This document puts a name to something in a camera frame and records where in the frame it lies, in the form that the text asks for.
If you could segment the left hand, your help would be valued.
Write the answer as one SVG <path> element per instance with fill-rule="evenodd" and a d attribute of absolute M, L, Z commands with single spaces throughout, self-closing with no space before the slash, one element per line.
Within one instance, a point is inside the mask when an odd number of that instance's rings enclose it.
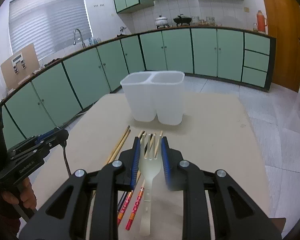
<path fill-rule="evenodd" d="M 29 177 L 26 177 L 23 180 L 22 185 L 23 185 L 22 187 L 23 190 L 21 191 L 19 198 L 23 203 L 23 206 L 27 209 L 32 209 L 32 210 L 36 209 L 37 199 L 32 189 L 32 184 L 30 182 Z M 1 196 L 3 197 L 3 200 L 8 202 L 9 204 L 12 205 L 19 204 L 19 199 L 10 192 L 5 191 L 1 194 Z"/>

